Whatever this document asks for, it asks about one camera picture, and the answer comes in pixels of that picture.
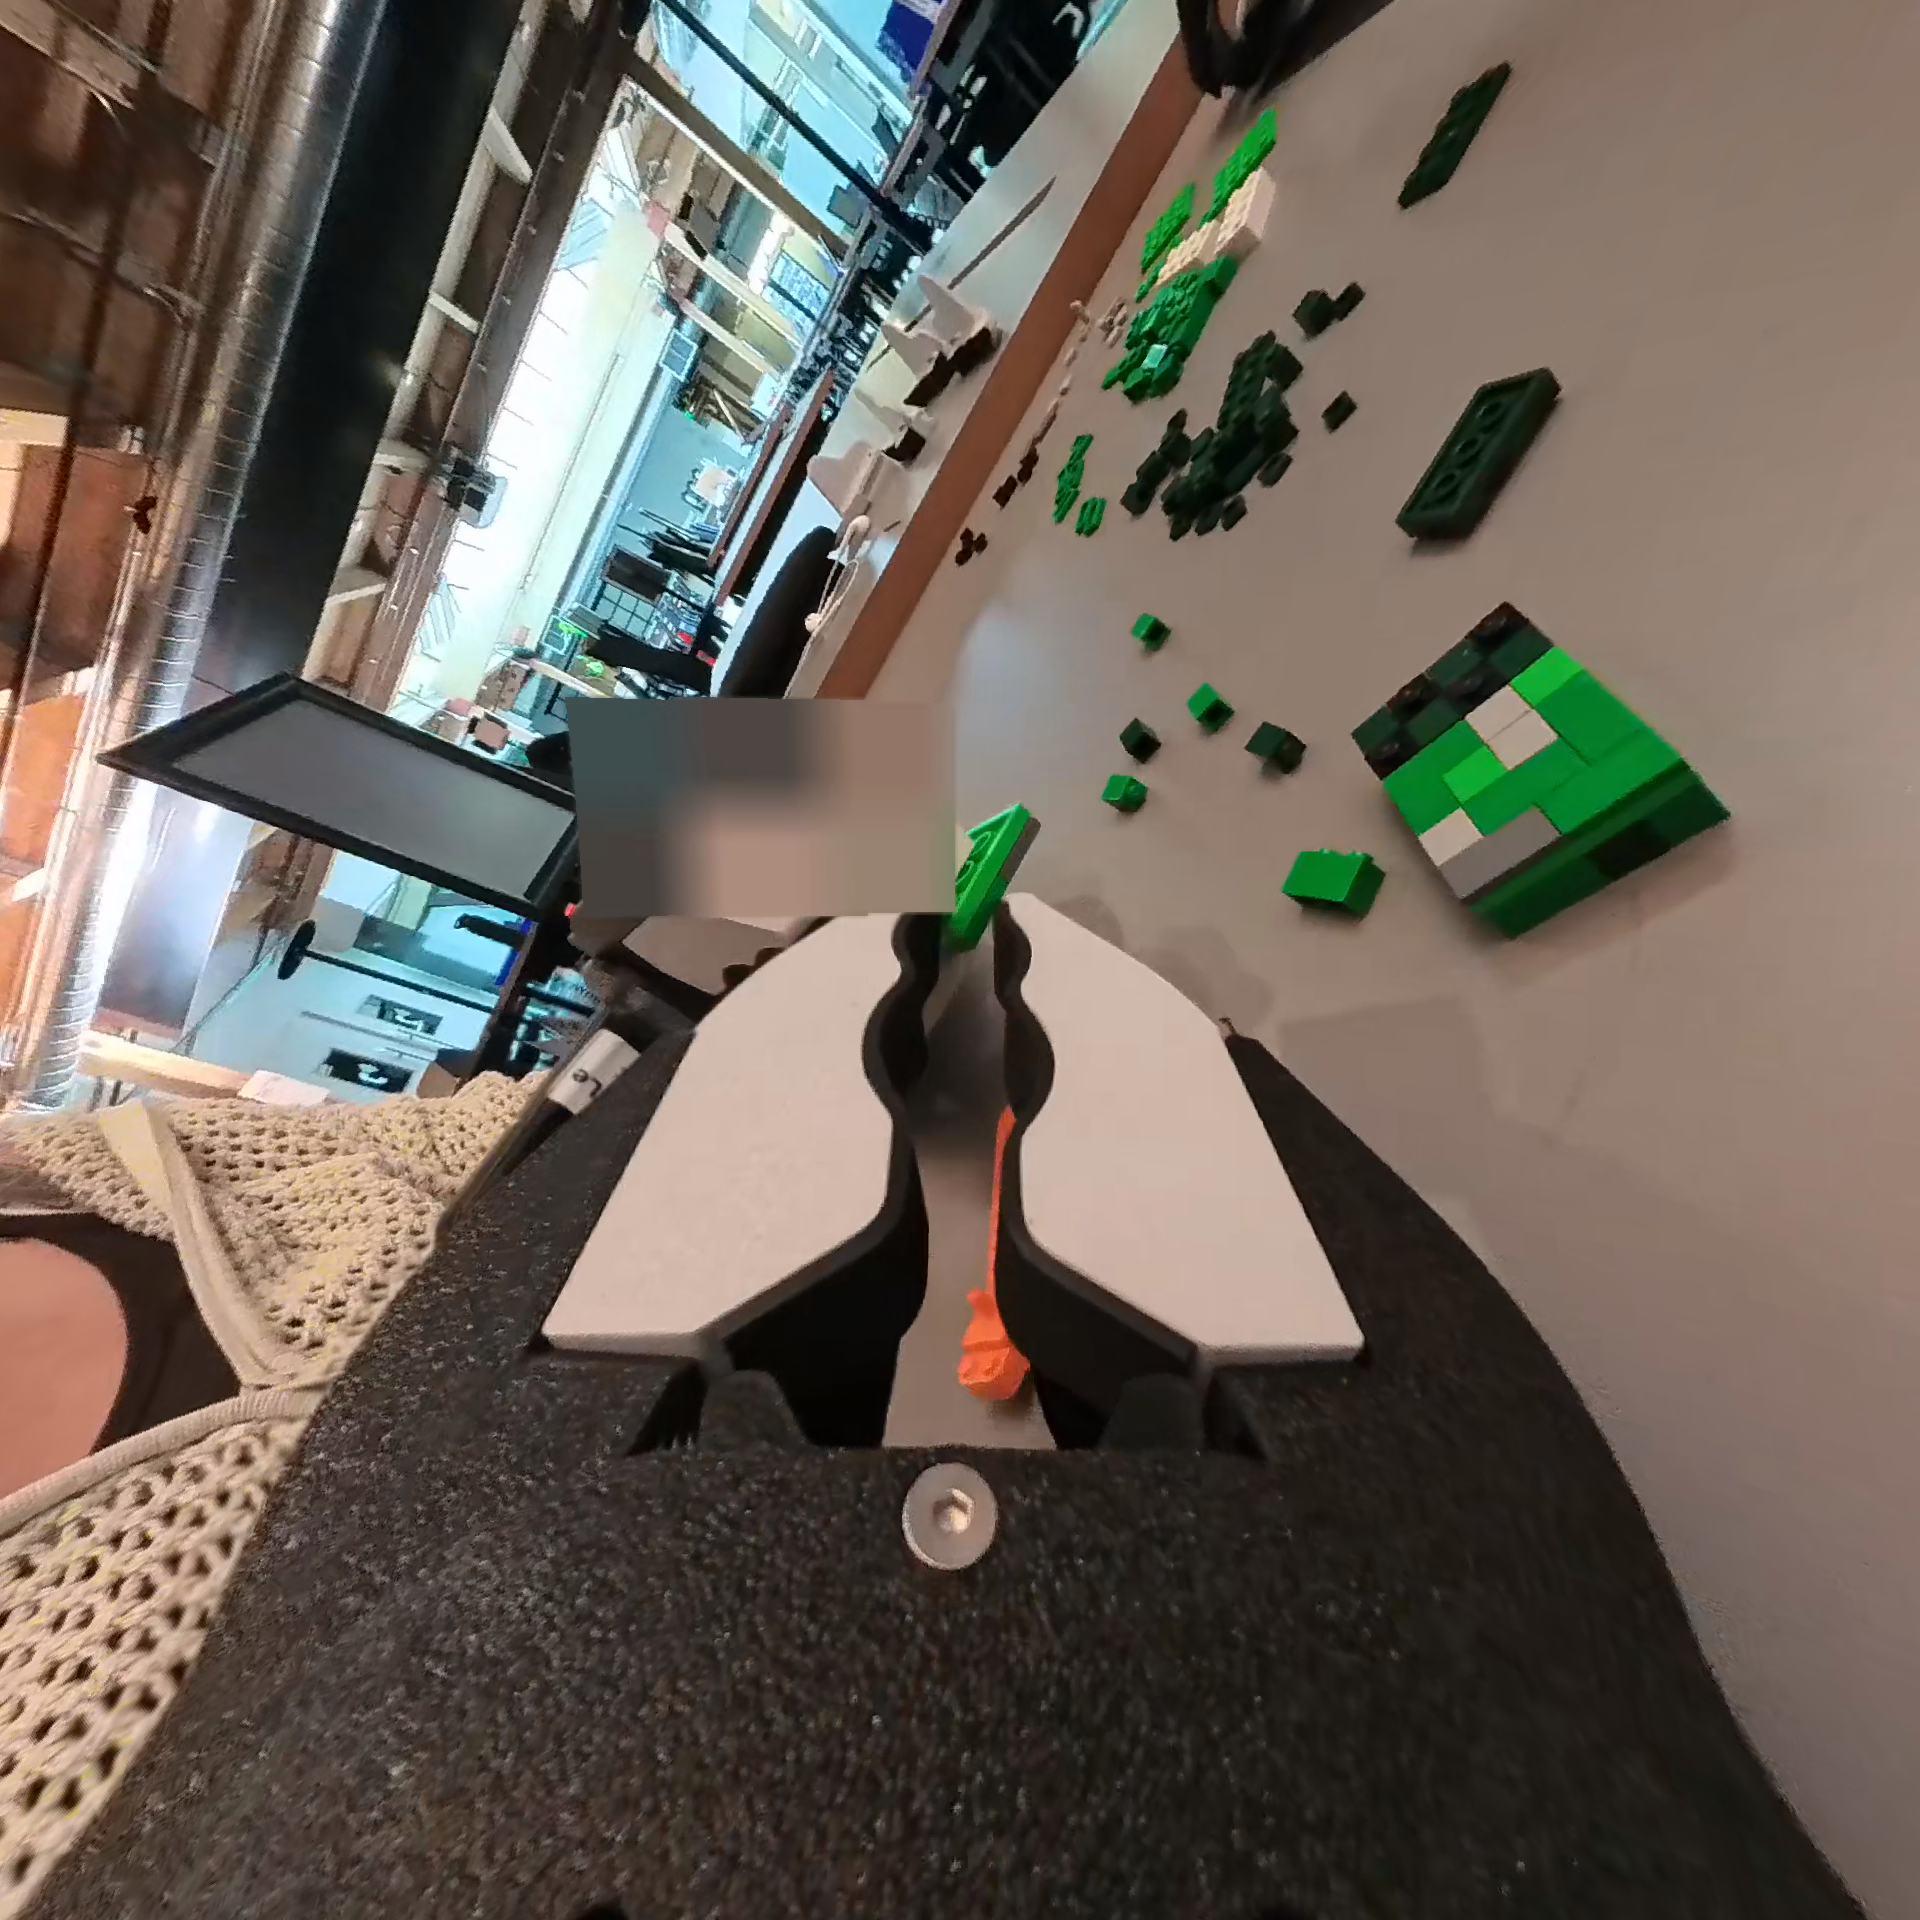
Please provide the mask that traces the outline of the black office chair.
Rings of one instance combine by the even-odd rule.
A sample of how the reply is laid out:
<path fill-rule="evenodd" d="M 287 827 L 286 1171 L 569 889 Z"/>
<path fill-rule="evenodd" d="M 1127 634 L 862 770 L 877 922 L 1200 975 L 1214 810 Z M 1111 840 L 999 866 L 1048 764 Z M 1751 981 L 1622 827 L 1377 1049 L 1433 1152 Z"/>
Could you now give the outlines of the black office chair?
<path fill-rule="evenodd" d="M 811 529 L 765 586 L 755 610 L 742 624 L 714 700 L 782 700 L 809 648 L 809 620 L 818 616 L 834 579 L 835 529 Z"/>

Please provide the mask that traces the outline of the silver ventilation pipe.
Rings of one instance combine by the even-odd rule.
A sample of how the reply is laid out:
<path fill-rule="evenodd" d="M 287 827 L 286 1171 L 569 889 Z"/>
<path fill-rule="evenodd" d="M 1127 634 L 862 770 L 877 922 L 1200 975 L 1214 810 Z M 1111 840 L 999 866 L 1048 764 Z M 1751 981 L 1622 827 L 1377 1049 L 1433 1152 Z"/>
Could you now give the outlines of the silver ventilation pipe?
<path fill-rule="evenodd" d="M 79 1045 L 99 1009 L 146 845 L 146 802 L 105 756 L 184 712 L 280 355 L 272 343 L 230 343 L 214 355 L 182 449 L 161 475 L 152 529 L 131 539 L 114 589 L 23 981 L 3 1017 L 3 1101 L 14 1113 L 62 1108 L 79 1079 Z"/>

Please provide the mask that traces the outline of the orange brick separator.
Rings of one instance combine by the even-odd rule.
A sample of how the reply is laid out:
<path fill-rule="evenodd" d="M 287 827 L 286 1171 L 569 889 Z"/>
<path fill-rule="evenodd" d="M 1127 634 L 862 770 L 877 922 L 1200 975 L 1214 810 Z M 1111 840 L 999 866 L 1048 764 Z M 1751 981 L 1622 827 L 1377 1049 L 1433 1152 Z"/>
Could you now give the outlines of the orange brick separator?
<path fill-rule="evenodd" d="M 961 1349 L 954 1367 L 958 1384 L 982 1403 L 1009 1402 L 1027 1376 L 1027 1361 L 1009 1339 L 997 1296 L 1002 1163 L 1014 1125 L 1016 1115 L 1013 1108 L 1000 1108 L 992 1141 L 987 1263 L 982 1283 L 967 1295 L 969 1321 L 961 1332 Z"/>

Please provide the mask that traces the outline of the cream knit sweater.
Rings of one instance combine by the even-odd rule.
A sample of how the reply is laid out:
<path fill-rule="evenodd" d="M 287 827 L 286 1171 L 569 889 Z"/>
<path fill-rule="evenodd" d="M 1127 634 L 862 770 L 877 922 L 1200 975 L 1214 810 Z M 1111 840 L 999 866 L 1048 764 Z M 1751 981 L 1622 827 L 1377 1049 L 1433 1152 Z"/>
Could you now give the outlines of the cream knit sweater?
<path fill-rule="evenodd" d="M 160 1729 L 304 1428 L 541 1089 L 3 1117 L 3 1916 Z"/>

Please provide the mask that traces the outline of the green studded lego plate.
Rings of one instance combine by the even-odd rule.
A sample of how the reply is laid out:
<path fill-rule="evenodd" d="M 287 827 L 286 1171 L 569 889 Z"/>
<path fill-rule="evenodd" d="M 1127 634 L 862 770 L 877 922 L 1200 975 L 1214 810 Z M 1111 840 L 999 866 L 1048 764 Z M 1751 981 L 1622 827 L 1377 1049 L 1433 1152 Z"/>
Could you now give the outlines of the green studded lego plate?
<path fill-rule="evenodd" d="M 1009 805 L 967 829 L 952 907 L 943 923 L 947 954 L 970 954 L 979 944 L 1037 835 L 1039 820 L 1023 805 Z"/>

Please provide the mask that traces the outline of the pile of bright green lego pieces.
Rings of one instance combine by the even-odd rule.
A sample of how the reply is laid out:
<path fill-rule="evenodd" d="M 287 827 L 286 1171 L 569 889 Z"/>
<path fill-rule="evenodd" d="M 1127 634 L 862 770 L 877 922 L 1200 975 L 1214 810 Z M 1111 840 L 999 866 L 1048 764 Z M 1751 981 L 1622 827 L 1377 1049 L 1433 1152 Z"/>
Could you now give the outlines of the pile of bright green lego pieces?
<path fill-rule="evenodd" d="M 1189 183 L 1146 232 L 1135 307 L 1098 386 L 1130 402 L 1165 396 L 1184 375 L 1239 268 L 1262 247 L 1277 202 L 1267 171 L 1279 133 L 1263 108 L 1219 162 L 1205 213 Z"/>

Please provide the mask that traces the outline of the dark green lego plate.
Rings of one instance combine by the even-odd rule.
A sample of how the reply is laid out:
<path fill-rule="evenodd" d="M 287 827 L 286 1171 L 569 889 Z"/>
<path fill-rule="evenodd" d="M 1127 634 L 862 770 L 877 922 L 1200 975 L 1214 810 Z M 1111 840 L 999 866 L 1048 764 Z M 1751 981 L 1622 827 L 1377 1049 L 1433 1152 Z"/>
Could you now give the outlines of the dark green lego plate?
<path fill-rule="evenodd" d="M 1447 187 L 1458 164 L 1472 148 L 1486 116 L 1499 100 L 1499 95 L 1512 74 L 1510 69 L 1510 63 L 1487 67 L 1450 96 L 1447 111 L 1421 146 L 1419 159 L 1400 183 L 1400 208 L 1413 208 Z"/>

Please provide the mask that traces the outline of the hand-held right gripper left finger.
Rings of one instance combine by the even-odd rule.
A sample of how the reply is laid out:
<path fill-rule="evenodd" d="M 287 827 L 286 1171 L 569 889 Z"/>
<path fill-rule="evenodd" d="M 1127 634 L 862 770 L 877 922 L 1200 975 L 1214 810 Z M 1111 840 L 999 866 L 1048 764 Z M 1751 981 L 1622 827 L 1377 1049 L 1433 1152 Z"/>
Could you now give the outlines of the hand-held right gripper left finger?
<path fill-rule="evenodd" d="M 920 1224 L 920 917 L 842 917 L 689 1035 L 541 1323 L 563 1353 L 709 1359 Z"/>

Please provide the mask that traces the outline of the green pixelated lego block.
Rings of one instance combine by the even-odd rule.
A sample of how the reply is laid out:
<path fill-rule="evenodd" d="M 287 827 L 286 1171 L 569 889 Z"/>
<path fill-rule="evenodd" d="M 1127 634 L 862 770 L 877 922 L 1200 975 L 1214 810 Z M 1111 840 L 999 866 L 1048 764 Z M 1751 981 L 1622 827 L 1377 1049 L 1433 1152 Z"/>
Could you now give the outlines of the green pixelated lego block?
<path fill-rule="evenodd" d="M 1693 764 L 1510 603 L 1351 743 L 1450 899 L 1507 943 L 1729 824 Z"/>

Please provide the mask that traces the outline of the dark green lego brick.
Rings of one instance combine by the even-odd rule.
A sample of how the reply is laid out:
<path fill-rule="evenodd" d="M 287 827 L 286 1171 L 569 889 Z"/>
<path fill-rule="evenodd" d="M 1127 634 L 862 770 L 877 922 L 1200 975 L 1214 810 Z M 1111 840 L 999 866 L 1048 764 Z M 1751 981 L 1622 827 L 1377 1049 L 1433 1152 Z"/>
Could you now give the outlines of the dark green lego brick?
<path fill-rule="evenodd" d="M 1560 397 L 1546 369 L 1486 383 L 1469 397 L 1397 514 L 1413 541 L 1469 537 Z"/>

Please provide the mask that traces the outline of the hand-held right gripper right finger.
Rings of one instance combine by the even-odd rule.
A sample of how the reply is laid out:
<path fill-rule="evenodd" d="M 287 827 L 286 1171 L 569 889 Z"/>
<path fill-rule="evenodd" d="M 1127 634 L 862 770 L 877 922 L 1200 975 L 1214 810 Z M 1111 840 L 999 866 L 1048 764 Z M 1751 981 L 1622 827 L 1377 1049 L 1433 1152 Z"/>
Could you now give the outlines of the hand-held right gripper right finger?
<path fill-rule="evenodd" d="M 999 1309 L 1039 1371 L 1344 1362 L 1361 1349 L 1226 1035 L 1037 897 L 994 928 Z"/>

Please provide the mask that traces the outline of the black framed screen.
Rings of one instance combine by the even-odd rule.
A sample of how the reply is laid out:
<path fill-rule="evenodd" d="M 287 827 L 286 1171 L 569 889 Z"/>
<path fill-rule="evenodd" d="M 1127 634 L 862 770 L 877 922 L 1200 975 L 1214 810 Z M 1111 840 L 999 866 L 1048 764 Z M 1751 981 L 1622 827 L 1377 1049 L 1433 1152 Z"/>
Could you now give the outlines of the black framed screen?
<path fill-rule="evenodd" d="M 97 764 L 521 919 L 578 895 L 567 791 L 306 679 L 253 683 Z"/>

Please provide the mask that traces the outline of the pile of dark green lego pieces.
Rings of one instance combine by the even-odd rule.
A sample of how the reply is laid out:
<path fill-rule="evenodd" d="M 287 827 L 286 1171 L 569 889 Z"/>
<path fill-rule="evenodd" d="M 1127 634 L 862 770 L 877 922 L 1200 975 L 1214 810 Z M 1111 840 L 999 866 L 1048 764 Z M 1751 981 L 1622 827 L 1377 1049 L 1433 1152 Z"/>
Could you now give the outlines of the pile of dark green lego pieces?
<path fill-rule="evenodd" d="M 1177 275 L 1128 321 L 1121 357 L 1101 385 L 1127 401 L 1177 386 L 1224 289 L 1224 268 Z M 1245 514 L 1245 490 L 1271 488 L 1289 469 L 1297 425 L 1286 394 L 1303 371 L 1273 330 L 1256 333 L 1233 357 L 1214 421 L 1191 432 L 1184 415 L 1169 416 L 1119 506 L 1134 517 L 1158 506 L 1169 537 L 1232 527 Z"/>

